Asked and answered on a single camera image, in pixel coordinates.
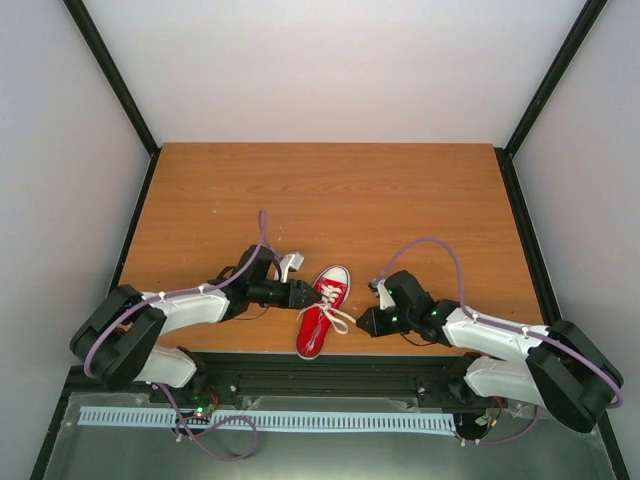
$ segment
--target red sneaker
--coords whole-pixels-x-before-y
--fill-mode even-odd
[[[333,329],[341,335],[349,331],[349,326],[343,320],[336,318],[336,315],[356,323],[353,317],[338,310],[347,300],[351,288],[351,277],[346,268],[340,266],[327,268],[316,279],[313,288],[322,293],[323,301],[300,310],[298,314],[298,318],[302,314],[304,317],[296,341],[296,351],[300,358],[305,360],[313,360],[320,355],[330,326],[333,326]]]

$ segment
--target white shoelace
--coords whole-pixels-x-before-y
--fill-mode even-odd
[[[342,288],[333,287],[331,285],[323,285],[321,287],[320,293],[322,293],[323,301],[319,303],[314,303],[310,307],[303,308],[302,310],[300,310],[300,312],[298,313],[298,318],[296,320],[299,320],[300,317],[307,310],[311,310],[312,308],[319,308],[322,311],[322,314],[324,314],[324,316],[329,319],[336,333],[339,333],[340,335],[345,335],[346,333],[349,332],[349,325],[344,320],[339,319],[336,315],[342,316],[342,318],[344,318],[345,320],[349,320],[351,323],[356,323],[356,319],[353,318],[348,313],[342,312],[337,308],[333,308],[331,306],[331,302],[336,300],[342,294]],[[308,348],[313,348],[316,338],[320,333],[320,324],[321,322],[318,322],[318,325],[313,331],[313,334],[311,335],[311,339],[307,343]]]

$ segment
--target black metal frame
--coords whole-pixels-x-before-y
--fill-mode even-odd
[[[120,75],[109,51],[102,41],[95,24],[82,0],[64,0],[69,12],[75,20],[80,32],[85,38],[96,61],[102,68],[114,93],[122,104],[135,131],[150,156],[150,163],[140,196],[129,225],[129,230],[116,265],[111,282],[115,287],[122,273],[131,241],[144,205],[144,201],[155,171],[160,154],[160,148],[155,143],[131,93]],[[513,159],[527,134],[534,125],[547,100],[562,78],[580,45],[604,8],[607,0],[587,0],[573,27],[569,31],[547,74],[542,80],[531,103],[518,123],[511,139],[505,148],[496,148],[496,158],[502,173],[505,190],[511,204],[520,241],[529,267],[534,289],[540,305],[542,317],[547,324],[553,324],[560,319],[560,309],[553,292],[549,274],[538,244],[533,224],[527,210],[526,201],[520,188],[518,176],[513,165]],[[296,392],[298,394],[323,395],[342,392],[345,395],[358,393],[385,394],[389,396],[416,395],[418,388],[437,381],[448,370],[455,359],[451,357],[321,357],[313,363],[302,362],[289,355],[243,355],[243,354],[204,354],[203,359],[209,365],[216,365],[224,372],[221,381],[240,383],[239,389],[232,395],[225,393],[225,399],[233,403],[238,394],[283,394]],[[341,379],[345,367],[352,370],[351,382],[345,384]],[[384,387],[375,386],[378,378],[385,378]],[[102,387],[95,381],[86,378],[77,367],[71,369],[60,401],[51,421],[50,428],[44,440],[40,455],[35,464],[31,478],[33,480],[44,477],[46,466],[53,450],[53,445],[60,428],[60,422],[67,407],[69,395],[72,392],[102,391]],[[129,391],[149,391],[148,387],[132,387]],[[425,396],[416,397],[423,404]],[[445,401],[442,398],[428,398],[427,403]],[[616,477],[620,480],[629,478],[624,460],[620,453],[615,435],[607,415],[599,422],[609,458]]]

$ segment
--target white wall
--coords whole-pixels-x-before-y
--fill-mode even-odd
[[[504,145],[584,0],[88,0],[159,141]]]
[[[516,167],[565,318],[625,377],[611,412],[640,478],[640,2],[609,2]]]
[[[62,2],[0,5],[0,442],[28,478],[106,293],[145,152]]]

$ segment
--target wooden table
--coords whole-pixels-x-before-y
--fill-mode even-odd
[[[493,147],[438,144],[165,144],[121,283],[138,290],[192,287],[236,265],[258,239],[257,213],[280,252],[300,251],[294,274],[313,283],[346,266],[343,310],[358,317],[376,300],[367,283],[400,248],[436,236],[460,256],[467,302],[488,314],[542,323]],[[421,245],[391,272],[407,269],[436,299],[457,298],[444,250]],[[260,312],[252,308],[246,316]],[[297,312],[270,309],[171,332],[165,346],[201,351],[293,352]],[[417,335],[412,339],[420,341]],[[399,335],[370,338],[355,326],[330,332],[325,353],[459,354],[415,347]]]

